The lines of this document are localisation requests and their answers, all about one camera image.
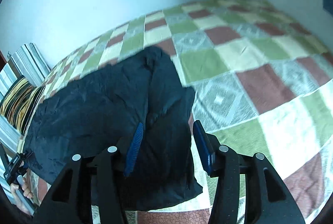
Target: person's arm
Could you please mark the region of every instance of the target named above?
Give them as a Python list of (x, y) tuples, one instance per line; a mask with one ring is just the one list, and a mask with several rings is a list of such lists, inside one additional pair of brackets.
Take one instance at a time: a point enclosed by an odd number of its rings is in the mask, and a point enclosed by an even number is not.
[[(22, 189), (24, 191), (23, 195), (29, 199), (32, 199), (34, 197), (34, 194), (31, 192), (28, 184), (27, 184), (27, 180), (25, 178), (23, 178), (24, 180), (24, 184), (22, 186)], [(19, 189), (19, 186), (16, 184), (11, 184), (10, 185), (10, 192), (13, 195), (13, 198), (15, 200), (16, 206), (18, 209), (20, 209), (22, 212), (26, 213), (27, 215), (30, 215), (29, 210), (25, 207), (25, 205), (22, 203), (22, 201), (19, 199), (19, 197), (17, 196), (15, 190)]]

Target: patchwork bedspread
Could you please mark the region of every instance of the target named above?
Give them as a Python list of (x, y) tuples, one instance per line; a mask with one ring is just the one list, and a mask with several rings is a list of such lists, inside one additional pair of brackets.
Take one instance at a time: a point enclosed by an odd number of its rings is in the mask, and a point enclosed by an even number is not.
[[(264, 153), (310, 223), (333, 191), (333, 57), (327, 48), (265, 0), (190, 3), (132, 20), (78, 48), (46, 78), (43, 99), (150, 45), (170, 55), (183, 86), (195, 88), (189, 123), (201, 120), (237, 153)], [(127, 212), (130, 223), (208, 222), (217, 179), (203, 171), (194, 140), (191, 149), (204, 192), (172, 208)], [(49, 186), (34, 175), (32, 181), (42, 200)], [(239, 223), (245, 178), (240, 181)]]

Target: blue and white striped fabric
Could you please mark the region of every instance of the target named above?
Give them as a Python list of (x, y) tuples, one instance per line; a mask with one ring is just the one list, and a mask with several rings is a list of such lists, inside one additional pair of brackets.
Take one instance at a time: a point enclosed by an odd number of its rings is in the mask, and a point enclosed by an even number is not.
[[(24, 75), (32, 85), (41, 86), (49, 73), (49, 66), (34, 44), (21, 46), (0, 71), (0, 101), (21, 75)], [(0, 142), (5, 148), (15, 154), (20, 137), (21, 134), (8, 123), (5, 117), (0, 115)], [(3, 173), (4, 167), (0, 161), (0, 184), (13, 202)]]

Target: folded black fabric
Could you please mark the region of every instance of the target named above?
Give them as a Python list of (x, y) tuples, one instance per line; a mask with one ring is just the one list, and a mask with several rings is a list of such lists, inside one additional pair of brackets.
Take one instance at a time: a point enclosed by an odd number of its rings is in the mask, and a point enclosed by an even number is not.
[(99, 154), (131, 138), (141, 122), (144, 138), (134, 171), (116, 182), (126, 210), (174, 206), (202, 193), (194, 177), (188, 120), (193, 88), (183, 88), (169, 56), (157, 47), (70, 82), (35, 112), (24, 149), (29, 167), (52, 184), (74, 154)]

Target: round metal pin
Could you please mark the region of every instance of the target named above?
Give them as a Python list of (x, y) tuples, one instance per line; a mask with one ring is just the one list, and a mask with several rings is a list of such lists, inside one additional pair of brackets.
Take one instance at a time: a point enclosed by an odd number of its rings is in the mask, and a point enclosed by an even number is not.
[(81, 155), (79, 155), (79, 154), (74, 154), (72, 157), (73, 161), (79, 161), (80, 159), (81, 159)]
[(229, 148), (226, 145), (221, 145), (219, 147), (219, 150), (223, 153), (226, 153), (229, 150)]
[(114, 153), (117, 151), (117, 147), (116, 146), (111, 146), (111, 147), (108, 147), (108, 152), (110, 153)]
[(262, 153), (256, 153), (255, 157), (258, 158), (259, 160), (263, 160), (265, 156)]

